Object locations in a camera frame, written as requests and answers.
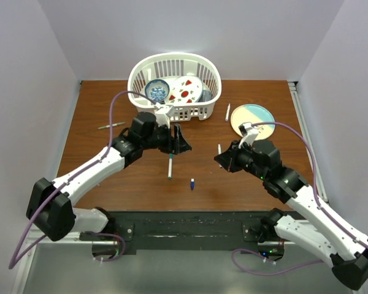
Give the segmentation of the white pen with teal tip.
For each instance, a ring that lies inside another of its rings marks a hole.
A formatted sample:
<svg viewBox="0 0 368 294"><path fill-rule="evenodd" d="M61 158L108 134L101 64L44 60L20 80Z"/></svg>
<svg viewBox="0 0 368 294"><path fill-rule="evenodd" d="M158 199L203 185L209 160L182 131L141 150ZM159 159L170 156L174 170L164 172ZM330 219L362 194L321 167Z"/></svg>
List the white pen with teal tip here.
<svg viewBox="0 0 368 294"><path fill-rule="evenodd" d="M171 179L172 178L172 161L173 161L173 158L172 157L169 157L169 160L168 160L168 171L167 171L167 178L168 179Z"/></svg>

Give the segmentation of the white pen with blue end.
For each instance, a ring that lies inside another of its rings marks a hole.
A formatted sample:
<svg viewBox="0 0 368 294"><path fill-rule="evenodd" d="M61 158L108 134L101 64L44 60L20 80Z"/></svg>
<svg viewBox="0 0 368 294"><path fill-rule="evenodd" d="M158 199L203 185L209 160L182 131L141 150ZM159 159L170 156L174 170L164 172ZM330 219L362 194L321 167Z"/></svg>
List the white pen with blue end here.
<svg viewBox="0 0 368 294"><path fill-rule="evenodd" d="M228 106L227 106L227 109L226 109L225 117L224 117L225 122L229 121L230 111L231 111L231 104L229 103Z"/></svg>

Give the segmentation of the white pen with dark-blue tip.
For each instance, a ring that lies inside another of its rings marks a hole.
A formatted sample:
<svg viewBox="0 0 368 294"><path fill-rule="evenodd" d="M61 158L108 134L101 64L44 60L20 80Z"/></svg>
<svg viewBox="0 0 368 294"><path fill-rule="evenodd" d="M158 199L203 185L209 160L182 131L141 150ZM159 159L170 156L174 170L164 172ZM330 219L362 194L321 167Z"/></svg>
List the white pen with dark-blue tip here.
<svg viewBox="0 0 368 294"><path fill-rule="evenodd" d="M221 145L218 143L218 155L221 154Z"/></svg>

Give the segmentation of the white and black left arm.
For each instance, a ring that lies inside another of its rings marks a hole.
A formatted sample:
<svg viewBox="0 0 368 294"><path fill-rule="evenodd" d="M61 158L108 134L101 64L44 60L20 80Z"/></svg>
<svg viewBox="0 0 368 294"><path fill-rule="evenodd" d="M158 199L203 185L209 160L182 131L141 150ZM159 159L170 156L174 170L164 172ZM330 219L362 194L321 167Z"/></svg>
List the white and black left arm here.
<svg viewBox="0 0 368 294"><path fill-rule="evenodd" d="M71 232L93 232L108 240L118 231L116 220L102 208L78 209L76 203L92 188L118 173L148 149L178 155L191 151L179 124L160 124L152 113L141 112L130 127L112 138L100 153L68 174L34 184L27 218L51 241L59 241Z"/></svg>

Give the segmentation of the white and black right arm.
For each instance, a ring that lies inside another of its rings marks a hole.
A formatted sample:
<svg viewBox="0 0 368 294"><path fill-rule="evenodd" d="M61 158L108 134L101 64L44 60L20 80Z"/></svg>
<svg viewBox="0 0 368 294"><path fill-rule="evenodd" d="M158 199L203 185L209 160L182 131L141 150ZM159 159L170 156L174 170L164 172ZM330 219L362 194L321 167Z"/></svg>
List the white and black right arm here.
<svg viewBox="0 0 368 294"><path fill-rule="evenodd" d="M297 171L282 163L280 151L269 140L252 145L233 141L215 161L227 172L241 170L259 178L267 193L287 204L311 226L301 225L274 208L261 219L260 241L278 237L294 242L327 264L351 290L368 280L368 236L343 220L313 191Z"/></svg>

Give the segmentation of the grey green pen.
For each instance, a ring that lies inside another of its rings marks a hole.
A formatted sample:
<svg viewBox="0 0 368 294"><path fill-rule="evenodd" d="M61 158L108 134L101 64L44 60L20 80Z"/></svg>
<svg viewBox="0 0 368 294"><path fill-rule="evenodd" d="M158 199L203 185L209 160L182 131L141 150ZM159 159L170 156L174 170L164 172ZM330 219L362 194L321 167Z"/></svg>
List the grey green pen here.
<svg viewBox="0 0 368 294"><path fill-rule="evenodd" d="M125 122L116 122L116 123L109 124L109 125L106 125L106 126L98 127L98 130L109 129L109 128L111 128L111 127L122 126L122 125L124 125L124 124L125 124Z"/></svg>

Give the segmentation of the watermelon pattern plate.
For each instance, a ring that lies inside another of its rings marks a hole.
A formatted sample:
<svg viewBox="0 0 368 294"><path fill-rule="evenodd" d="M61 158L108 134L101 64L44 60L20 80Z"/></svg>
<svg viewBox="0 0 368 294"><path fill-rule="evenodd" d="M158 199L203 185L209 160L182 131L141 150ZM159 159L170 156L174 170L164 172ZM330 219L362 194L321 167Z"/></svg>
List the watermelon pattern plate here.
<svg viewBox="0 0 368 294"><path fill-rule="evenodd" d="M190 104L197 102L203 92L203 82L197 76L186 75L169 83L170 93L165 99L167 104Z"/></svg>

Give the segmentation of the cream and blue plate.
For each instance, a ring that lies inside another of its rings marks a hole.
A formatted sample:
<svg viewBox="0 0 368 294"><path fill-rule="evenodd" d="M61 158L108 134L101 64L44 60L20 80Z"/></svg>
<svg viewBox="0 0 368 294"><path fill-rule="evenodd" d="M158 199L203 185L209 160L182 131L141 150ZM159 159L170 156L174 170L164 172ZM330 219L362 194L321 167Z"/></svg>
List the cream and blue plate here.
<svg viewBox="0 0 368 294"><path fill-rule="evenodd" d="M242 136L239 126L243 123L260 123L260 122L274 122L275 119L272 113L263 106L256 104L245 104L237 107L232 111L230 117L231 127L234 132ZM259 130L257 140L263 140L269 138L274 130L274 125L262 125L256 127Z"/></svg>

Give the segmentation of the grey cup in basket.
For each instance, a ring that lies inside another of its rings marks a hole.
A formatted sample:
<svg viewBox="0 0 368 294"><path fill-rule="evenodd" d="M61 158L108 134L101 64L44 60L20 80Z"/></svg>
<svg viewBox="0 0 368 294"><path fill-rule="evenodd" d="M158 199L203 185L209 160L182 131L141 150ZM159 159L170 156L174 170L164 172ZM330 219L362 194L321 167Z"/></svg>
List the grey cup in basket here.
<svg viewBox="0 0 368 294"><path fill-rule="evenodd" d="M208 102L213 99L213 94L209 90L203 90L202 96L199 99L199 102Z"/></svg>

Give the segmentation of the blue patterned bowl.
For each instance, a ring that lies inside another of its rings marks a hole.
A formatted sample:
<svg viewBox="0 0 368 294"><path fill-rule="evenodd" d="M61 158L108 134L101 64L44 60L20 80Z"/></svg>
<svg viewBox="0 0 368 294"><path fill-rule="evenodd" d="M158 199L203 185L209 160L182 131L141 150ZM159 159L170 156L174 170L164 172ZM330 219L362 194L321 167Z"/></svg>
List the blue patterned bowl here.
<svg viewBox="0 0 368 294"><path fill-rule="evenodd" d="M169 84L162 79L149 81L144 89L145 95L155 103L164 102L170 93Z"/></svg>

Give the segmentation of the white plastic dish basket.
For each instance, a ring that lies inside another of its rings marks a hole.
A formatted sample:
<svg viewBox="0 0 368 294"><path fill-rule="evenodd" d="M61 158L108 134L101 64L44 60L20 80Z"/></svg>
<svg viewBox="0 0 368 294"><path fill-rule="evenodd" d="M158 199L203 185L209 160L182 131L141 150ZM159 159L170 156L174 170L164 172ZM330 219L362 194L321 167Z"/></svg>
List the white plastic dish basket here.
<svg viewBox="0 0 368 294"><path fill-rule="evenodd" d="M139 112L151 112L154 106L143 98L145 90L164 85L169 88L159 103L175 107L172 121L208 119L221 96L221 77L211 61L192 53L170 52L149 56L134 66L127 84L127 90L133 91L129 100Z"/></svg>

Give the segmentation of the aluminium frame rail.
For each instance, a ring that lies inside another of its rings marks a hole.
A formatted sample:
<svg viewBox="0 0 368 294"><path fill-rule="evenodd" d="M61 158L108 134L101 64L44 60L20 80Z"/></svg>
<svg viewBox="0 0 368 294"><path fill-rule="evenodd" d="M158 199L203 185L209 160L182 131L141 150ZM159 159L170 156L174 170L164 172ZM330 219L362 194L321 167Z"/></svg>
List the aluminium frame rail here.
<svg viewBox="0 0 368 294"><path fill-rule="evenodd" d="M313 186L311 189L305 188L304 192L299 194L297 207L300 209L300 213L332 244L338 252L346 250L352 240L332 221L333 219L340 221L342 218L329 207L327 196L324 193L323 182L322 180L317 179L317 176L319 175L317 172L318 166L315 155L312 151L312 142L310 140L304 114L302 112L296 83L289 81L288 87L301 128L302 140L304 141L304 145L307 149L313 172Z"/></svg>

